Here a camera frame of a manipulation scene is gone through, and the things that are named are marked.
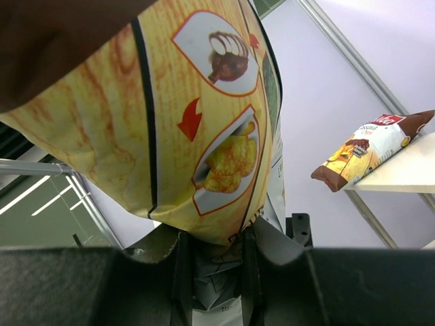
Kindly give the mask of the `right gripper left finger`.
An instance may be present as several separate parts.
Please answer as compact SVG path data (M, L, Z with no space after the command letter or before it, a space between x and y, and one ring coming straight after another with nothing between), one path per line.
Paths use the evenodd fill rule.
M112 247L4 249L2 325L189 325L190 236L162 225Z

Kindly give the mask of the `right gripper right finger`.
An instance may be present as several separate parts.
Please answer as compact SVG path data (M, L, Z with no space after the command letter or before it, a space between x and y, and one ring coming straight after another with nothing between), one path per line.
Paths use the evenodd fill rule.
M429 249L304 248L264 219L243 233L245 325L433 325Z

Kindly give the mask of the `brown Chuba cassava chips bag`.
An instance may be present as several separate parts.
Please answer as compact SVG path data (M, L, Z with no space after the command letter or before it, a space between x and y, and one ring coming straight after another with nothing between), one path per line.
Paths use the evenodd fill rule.
M354 185L407 147L433 117L433 110L383 114L360 126L311 178L324 182L332 192Z

